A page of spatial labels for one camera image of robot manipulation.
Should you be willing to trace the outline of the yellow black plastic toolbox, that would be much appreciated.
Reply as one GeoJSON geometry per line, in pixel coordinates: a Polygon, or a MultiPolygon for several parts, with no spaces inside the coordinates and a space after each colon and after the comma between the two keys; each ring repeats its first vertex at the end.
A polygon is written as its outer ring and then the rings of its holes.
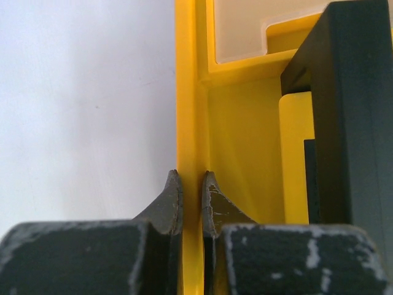
{"type": "Polygon", "coordinates": [[[391,9],[391,1],[176,1],[181,294],[206,294],[208,171],[259,224],[364,231],[392,293],[391,9]]]}

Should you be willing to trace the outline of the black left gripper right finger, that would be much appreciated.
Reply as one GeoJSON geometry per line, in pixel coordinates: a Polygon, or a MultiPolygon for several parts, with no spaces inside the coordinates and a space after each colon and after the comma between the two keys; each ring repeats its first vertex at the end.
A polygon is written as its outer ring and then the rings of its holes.
{"type": "Polygon", "coordinates": [[[346,225],[259,224],[220,190],[201,189],[206,294],[387,294],[375,244],[346,225]]]}

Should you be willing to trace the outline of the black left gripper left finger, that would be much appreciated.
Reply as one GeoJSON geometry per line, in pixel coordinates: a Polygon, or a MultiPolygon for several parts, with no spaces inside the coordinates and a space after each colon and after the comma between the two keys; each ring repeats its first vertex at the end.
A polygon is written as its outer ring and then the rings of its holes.
{"type": "Polygon", "coordinates": [[[133,219],[26,222],[1,240],[2,294],[177,294],[182,183],[133,219]]]}

